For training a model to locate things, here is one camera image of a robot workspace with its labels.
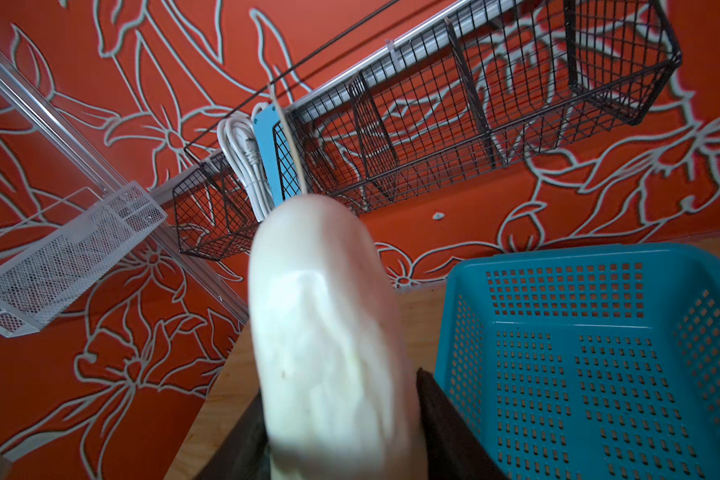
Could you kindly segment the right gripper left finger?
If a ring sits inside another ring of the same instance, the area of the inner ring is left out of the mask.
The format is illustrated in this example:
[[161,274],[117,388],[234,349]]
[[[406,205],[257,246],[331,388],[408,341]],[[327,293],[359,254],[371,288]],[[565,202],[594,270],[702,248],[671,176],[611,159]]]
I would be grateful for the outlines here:
[[270,447],[261,392],[252,399],[196,480],[269,480]]

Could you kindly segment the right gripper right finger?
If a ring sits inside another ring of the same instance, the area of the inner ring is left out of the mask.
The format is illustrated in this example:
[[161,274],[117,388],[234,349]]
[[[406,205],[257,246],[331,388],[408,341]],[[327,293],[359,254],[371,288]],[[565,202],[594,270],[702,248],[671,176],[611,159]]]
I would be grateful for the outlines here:
[[416,387],[426,442],[428,479],[506,479],[434,376],[419,368]]

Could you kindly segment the white radish toy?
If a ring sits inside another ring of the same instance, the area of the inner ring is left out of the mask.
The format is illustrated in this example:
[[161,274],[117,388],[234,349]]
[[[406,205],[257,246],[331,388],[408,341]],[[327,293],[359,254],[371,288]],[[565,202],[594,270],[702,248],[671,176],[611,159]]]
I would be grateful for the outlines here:
[[415,373],[395,291],[364,224],[329,197],[260,225],[249,327],[275,479],[423,479]]

